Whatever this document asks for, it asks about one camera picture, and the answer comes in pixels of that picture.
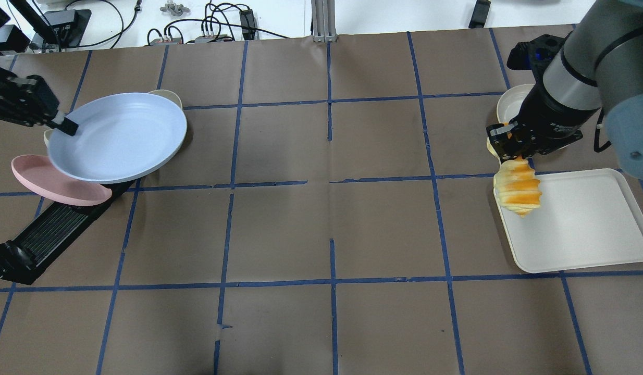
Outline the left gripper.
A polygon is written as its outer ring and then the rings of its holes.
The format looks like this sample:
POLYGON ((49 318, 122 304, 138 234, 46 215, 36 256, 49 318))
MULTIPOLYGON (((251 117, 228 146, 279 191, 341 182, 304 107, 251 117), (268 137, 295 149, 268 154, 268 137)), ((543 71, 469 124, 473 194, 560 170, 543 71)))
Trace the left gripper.
POLYGON ((73 137, 79 125, 60 117, 59 104, 43 77, 20 78, 0 66, 0 120, 27 127, 46 125, 73 137))

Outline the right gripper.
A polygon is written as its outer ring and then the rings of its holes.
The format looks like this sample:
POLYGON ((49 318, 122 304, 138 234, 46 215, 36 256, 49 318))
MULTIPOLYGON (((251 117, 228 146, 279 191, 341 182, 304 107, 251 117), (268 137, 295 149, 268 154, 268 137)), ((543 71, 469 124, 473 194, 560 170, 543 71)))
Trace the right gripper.
POLYGON ((504 159, 515 157, 516 151, 528 158, 548 155, 581 140, 581 126, 597 112, 567 108, 534 86, 517 116, 486 127, 487 139, 495 142, 495 150, 504 159))

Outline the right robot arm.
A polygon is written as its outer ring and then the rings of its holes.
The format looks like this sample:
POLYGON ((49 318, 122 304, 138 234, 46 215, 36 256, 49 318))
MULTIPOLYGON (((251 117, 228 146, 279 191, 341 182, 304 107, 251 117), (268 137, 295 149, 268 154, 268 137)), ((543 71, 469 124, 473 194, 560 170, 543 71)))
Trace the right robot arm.
POLYGON ((535 83, 514 117, 486 128, 501 163, 581 140, 601 110, 619 168, 643 180, 643 1, 597 1, 568 36, 517 43, 507 66, 535 83))

